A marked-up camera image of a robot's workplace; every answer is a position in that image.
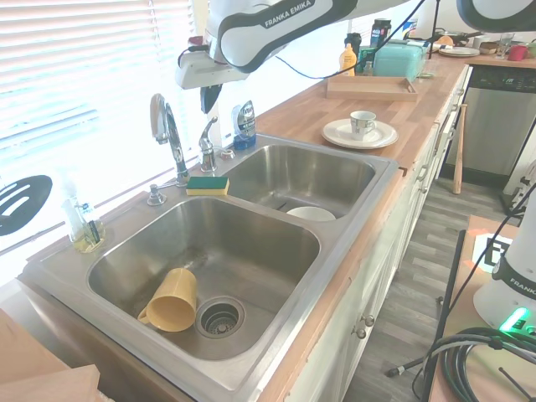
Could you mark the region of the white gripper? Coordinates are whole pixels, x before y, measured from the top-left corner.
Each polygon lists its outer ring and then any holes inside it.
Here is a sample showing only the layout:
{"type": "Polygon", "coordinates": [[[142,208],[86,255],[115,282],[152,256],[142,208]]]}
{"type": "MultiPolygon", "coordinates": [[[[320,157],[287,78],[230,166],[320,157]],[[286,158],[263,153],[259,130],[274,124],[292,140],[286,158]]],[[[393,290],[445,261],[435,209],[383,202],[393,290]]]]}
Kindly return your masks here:
{"type": "Polygon", "coordinates": [[[200,107],[204,114],[213,108],[223,88],[222,84],[246,80],[247,77],[246,73],[228,64],[214,61],[204,51],[185,53],[175,70],[175,81],[179,87],[184,90],[201,88],[200,107]]]}

